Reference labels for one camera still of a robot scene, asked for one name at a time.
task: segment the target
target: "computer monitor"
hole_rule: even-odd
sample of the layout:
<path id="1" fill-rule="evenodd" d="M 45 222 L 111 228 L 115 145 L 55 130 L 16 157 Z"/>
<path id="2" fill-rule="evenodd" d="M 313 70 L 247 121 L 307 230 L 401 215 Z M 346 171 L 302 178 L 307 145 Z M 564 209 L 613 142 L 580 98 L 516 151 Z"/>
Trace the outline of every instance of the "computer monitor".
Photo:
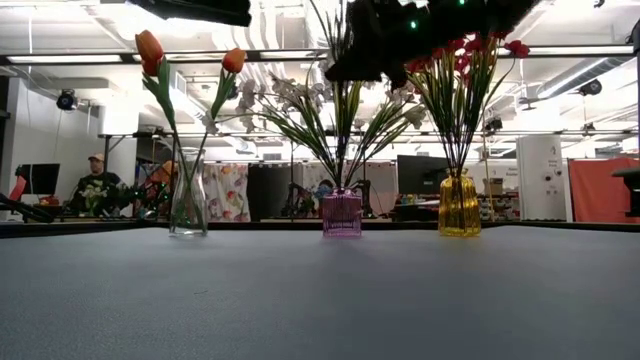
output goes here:
<path id="1" fill-rule="evenodd" d="M 440 194 L 440 183 L 447 178 L 448 168 L 445 158 L 398 155 L 400 194 Z"/>
<path id="2" fill-rule="evenodd" d="M 17 175 L 22 176 L 27 185 L 23 194 L 53 195 L 56 193 L 60 164 L 21 165 Z"/>

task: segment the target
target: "pink glass vase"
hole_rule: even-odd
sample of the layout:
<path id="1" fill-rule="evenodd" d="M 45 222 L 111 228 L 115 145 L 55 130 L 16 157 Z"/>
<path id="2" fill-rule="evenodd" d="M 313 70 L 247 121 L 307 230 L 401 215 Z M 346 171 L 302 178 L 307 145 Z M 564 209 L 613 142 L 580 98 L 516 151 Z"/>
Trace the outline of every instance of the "pink glass vase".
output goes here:
<path id="1" fill-rule="evenodd" d="M 334 189 L 322 199 L 322 229 L 325 237 L 362 235 L 362 199 L 349 189 Z"/>

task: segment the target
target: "table surface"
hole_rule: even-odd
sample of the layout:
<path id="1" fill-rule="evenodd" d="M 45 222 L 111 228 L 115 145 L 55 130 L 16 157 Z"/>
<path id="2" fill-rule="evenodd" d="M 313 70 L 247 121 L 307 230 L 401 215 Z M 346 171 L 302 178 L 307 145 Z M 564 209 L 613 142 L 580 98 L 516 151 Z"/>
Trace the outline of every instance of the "table surface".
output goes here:
<path id="1" fill-rule="evenodd" d="M 0 240 L 1 359 L 640 359 L 640 236 Z"/>

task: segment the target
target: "cap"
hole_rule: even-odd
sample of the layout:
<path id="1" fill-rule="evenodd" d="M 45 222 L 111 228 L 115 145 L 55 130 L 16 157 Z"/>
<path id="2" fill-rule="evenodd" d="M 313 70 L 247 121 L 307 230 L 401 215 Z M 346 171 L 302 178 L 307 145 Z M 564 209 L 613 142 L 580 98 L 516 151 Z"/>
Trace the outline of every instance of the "cap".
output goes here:
<path id="1" fill-rule="evenodd" d="M 102 155 L 101 153 L 93 154 L 89 156 L 89 160 L 92 159 L 104 162 L 104 155 Z"/>

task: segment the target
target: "orange curtain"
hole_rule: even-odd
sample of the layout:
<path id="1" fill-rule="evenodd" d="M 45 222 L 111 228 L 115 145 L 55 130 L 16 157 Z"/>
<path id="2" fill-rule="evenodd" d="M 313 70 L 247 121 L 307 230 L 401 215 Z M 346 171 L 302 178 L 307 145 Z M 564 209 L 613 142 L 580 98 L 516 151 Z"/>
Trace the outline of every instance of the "orange curtain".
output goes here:
<path id="1" fill-rule="evenodd" d="M 573 213 L 577 222 L 640 223 L 640 218 L 626 217 L 630 209 L 629 189 L 615 170 L 640 166 L 638 160 L 572 160 L 569 163 Z"/>

